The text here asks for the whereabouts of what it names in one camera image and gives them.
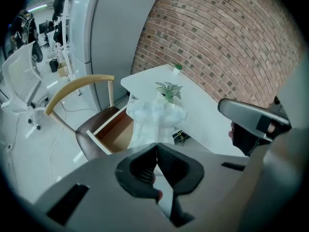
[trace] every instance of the black slot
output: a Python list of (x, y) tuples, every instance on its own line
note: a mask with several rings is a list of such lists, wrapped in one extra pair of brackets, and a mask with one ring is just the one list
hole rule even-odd
[(231, 163), (231, 162), (224, 162), (224, 163), (221, 164), (221, 166), (226, 167), (226, 168), (230, 168), (230, 169), (234, 169), (234, 170), (237, 170), (237, 171), (243, 171), (246, 167), (244, 165)]
[(89, 187), (76, 184), (51, 208), (47, 215), (57, 223), (65, 225), (88, 190)]

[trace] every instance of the brick wall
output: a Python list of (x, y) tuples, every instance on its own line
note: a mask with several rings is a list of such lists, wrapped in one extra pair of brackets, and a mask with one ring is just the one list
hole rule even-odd
[(216, 101), (229, 97), (268, 107), (302, 47), (278, 0), (156, 0), (132, 73), (181, 63)]

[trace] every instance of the chair backrest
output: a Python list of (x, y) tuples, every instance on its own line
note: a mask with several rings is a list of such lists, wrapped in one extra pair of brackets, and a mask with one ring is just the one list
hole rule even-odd
[(3, 78), (14, 102), (25, 110), (42, 81), (32, 58), (35, 43), (31, 42), (19, 48), (2, 65)]
[(63, 98), (74, 92), (75, 90), (84, 87), (95, 82), (108, 81), (108, 93), (110, 98), (110, 105), (114, 106), (113, 100), (113, 90), (112, 82), (115, 77), (113, 75), (87, 75), (81, 78), (77, 78), (69, 83), (67, 83), (62, 89), (60, 89), (48, 103), (44, 113), (52, 117), (55, 121), (61, 124), (63, 127), (67, 128), (69, 131), (75, 133), (75, 130), (70, 127), (63, 119), (61, 119), (55, 112), (54, 107), (60, 102)]

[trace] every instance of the white office chair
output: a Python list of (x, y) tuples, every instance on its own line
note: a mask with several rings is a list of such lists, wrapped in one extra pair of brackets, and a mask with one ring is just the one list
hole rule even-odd
[(31, 42), (14, 52), (2, 65), (3, 78), (11, 98), (1, 105), (1, 109), (14, 113), (32, 109), (28, 123), (33, 123), (38, 130), (41, 127), (37, 123), (36, 112), (44, 110), (48, 101), (47, 96), (36, 104), (32, 101), (42, 83), (35, 63), (41, 62), (42, 59), (42, 51), (38, 43)]

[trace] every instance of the gray panel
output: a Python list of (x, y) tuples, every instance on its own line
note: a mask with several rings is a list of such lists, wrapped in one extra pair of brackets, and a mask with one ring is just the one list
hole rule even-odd
[[(183, 226), (202, 222), (204, 212), (211, 211), (234, 187), (242, 172), (222, 167), (225, 161), (247, 165), (249, 158), (232, 157), (195, 151), (193, 148), (168, 145), (198, 160), (205, 175), (194, 192), (179, 196), (184, 211), (196, 219)], [(50, 187), (36, 202), (37, 208), (47, 212), (76, 183), (89, 186), (89, 191), (74, 210), (66, 227), (77, 231), (177, 231), (161, 214), (153, 199), (134, 198), (117, 182), (115, 169), (125, 157), (145, 146), (94, 159), (73, 171)]]
[[(130, 75), (142, 28), (155, 0), (98, 0), (91, 34), (93, 74), (115, 76), (114, 99), (125, 95), (120, 80)], [(107, 83), (96, 84), (101, 109), (109, 106)]]

